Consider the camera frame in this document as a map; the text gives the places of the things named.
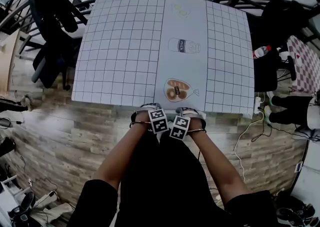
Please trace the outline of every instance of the black bracelet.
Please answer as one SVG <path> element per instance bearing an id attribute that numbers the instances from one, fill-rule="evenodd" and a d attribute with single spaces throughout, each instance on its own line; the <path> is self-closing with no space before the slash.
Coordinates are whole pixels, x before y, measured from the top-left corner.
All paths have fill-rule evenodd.
<path id="1" fill-rule="evenodd" d="M 130 123 L 129 128 L 131 128 L 134 124 L 151 124 L 151 122 L 133 121 L 133 122 Z"/>
<path id="2" fill-rule="evenodd" d="M 204 131 L 207 133 L 207 130 L 203 129 L 203 128 L 199 128 L 199 129 L 195 129 L 195 130 L 189 130 L 187 133 L 194 133 L 194 132 L 200 132 L 200 131 Z"/>

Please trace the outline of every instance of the black sleeve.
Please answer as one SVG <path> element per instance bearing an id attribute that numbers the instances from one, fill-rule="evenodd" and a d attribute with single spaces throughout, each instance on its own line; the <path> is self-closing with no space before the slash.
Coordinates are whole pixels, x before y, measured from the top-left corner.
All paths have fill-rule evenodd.
<path id="1" fill-rule="evenodd" d="M 224 209 L 244 226 L 273 227 L 278 225 L 276 210 L 268 190 L 234 197 Z"/>
<path id="2" fill-rule="evenodd" d="M 103 180 L 84 184 L 67 227 L 109 226 L 117 211 L 118 193 Z"/>

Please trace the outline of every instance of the forearm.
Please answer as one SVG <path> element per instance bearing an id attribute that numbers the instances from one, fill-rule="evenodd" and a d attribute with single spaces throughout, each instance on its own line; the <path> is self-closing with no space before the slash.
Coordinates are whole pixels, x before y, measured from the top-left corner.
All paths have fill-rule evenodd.
<path id="1" fill-rule="evenodd" d="M 238 195 L 250 193 L 235 167 L 204 131 L 192 133 L 191 137 L 204 157 L 223 204 Z"/>
<path id="2" fill-rule="evenodd" d="M 146 124 L 134 124 L 109 152 L 93 178 L 104 180 L 118 190 L 120 181 L 129 165 L 131 155 L 146 131 Z"/>

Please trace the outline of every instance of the grid pattern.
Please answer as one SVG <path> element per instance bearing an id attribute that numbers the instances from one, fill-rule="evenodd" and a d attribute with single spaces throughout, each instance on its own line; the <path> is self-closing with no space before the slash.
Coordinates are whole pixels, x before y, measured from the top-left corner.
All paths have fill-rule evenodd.
<path id="1" fill-rule="evenodd" d="M 253 114 L 254 60 L 245 12 L 206 2 L 208 72 L 206 112 Z"/>
<path id="2" fill-rule="evenodd" d="M 320 60 L 317 54 L 295 36 L 288 39 L 287 46 L 296 73 L 292 89 L 313 95 L 320 88 Z M 301 66 L 297 64 L 297 57 L 301 58 Z"/>
<path id="3" fill-rule="evenodd" d="M 96 0 L 76 63 L 72 100 L 152 103 L 165 0 Z"/>

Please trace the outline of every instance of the power outlet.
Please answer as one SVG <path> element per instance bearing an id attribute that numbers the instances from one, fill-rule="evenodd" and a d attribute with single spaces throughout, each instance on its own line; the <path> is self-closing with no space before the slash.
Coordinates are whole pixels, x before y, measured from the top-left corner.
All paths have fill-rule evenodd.
<path id="1" fill-rule="evenodd" d="M 253 111 L 254 114 L 260 113 L 260 110 L 258 109 L 258 107 L 260 107 L 260 104 L 261 104 L 261 98 L 257 96 L 254 101 L 254 111 Z"/>

